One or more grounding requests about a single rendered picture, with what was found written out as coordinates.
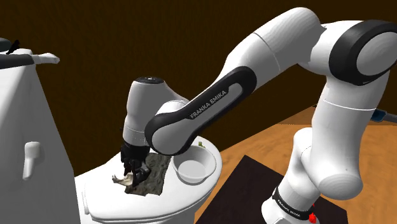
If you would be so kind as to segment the white toilet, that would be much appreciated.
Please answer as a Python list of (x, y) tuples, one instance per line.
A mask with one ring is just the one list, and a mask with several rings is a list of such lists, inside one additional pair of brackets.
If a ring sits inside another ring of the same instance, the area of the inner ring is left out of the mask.
[[(12, 43), (0, 38), (0, 224), (193, 224), (221, 174), (215, 145), (202, 137), (192, 143), (216, 159), (208, 178), (186, 183), (170, 160), (160, 195), (127, 194), (113, 183), (111, 175), (123, 172), (119, 155), (75, 176), (36, 72), (58, 58), (24, 48), (7, 55)], [(133, 81), (122, 144), (148, 146), (144, 126), (166, 101), (184, 99), (160, 78)]]

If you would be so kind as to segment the white bowl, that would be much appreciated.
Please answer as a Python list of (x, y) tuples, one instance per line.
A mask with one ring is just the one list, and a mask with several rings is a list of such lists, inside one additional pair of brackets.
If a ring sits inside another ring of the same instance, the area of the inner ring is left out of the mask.
[(216, 169), (214, 155), (201, 145), (193, 145), (183, 154), (173, 156), (171, 164), (180, 179), (194, 185), (203, 182)]

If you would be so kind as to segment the dark robot stand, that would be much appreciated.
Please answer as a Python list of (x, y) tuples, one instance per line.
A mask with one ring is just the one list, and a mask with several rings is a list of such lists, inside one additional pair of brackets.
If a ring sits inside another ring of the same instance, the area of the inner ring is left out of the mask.
[(243, 156), (196, 224), (266, 224), (261, 205), (283, 175)]

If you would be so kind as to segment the small black thing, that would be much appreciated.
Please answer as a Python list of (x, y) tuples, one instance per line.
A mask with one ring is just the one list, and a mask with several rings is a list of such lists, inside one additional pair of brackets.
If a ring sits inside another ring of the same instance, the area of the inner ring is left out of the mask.
[(6, 52), (6, 54), (9, 55), (19, 48), (20, 48), (20, 42), (19, 40), (15, 40), (10, 46), (10, 49)]

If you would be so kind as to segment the grey rough mat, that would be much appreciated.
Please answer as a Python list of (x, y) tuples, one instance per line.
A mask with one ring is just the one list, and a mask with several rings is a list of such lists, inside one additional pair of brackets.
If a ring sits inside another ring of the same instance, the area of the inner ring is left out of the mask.
[(170, 160), (170, 156), (149, 153), (146, 157), (146, 166), (151, 170), (149, 176), (135, 187), (127, 186), (125, 193), (140, 196), (147, 196), (147, 194), (160, 195)]

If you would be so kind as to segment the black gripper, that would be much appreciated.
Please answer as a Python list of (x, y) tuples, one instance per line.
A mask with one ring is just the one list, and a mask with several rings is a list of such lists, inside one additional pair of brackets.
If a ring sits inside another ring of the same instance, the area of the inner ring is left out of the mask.
[(126, 176), (130, 172), (133, 173), (133, 187), (145, 181), (151, 173), (151, 169), (147, 167), (145, 162), (149, 151), (149, 146), (134, 146), (126, 141), (121, 146), (121, 161), (124, 166), (123, 175)]

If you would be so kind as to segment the blue grey tool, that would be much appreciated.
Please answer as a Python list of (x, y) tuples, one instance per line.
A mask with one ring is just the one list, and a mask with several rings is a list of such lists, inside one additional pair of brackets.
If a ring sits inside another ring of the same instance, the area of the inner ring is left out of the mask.
[(387, 111), (381, 110), (381, 109), (376, 109), (373, 112), (373, 115), (371, 117), (371, 121), (373, 122), (392, 122), (392, 123), (397, 123), (397, 115), (388, 113)]

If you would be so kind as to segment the small cream figure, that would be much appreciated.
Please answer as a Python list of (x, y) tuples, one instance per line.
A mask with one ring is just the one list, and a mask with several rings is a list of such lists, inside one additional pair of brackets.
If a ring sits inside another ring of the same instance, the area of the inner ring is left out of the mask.
[(112, 175), (113, 183), (123, 185), (123, 186), (132, 186), (134, 182), (134, 174), (132, 172), (128, 172), (122, 179), (117, 178), (115, 175)]

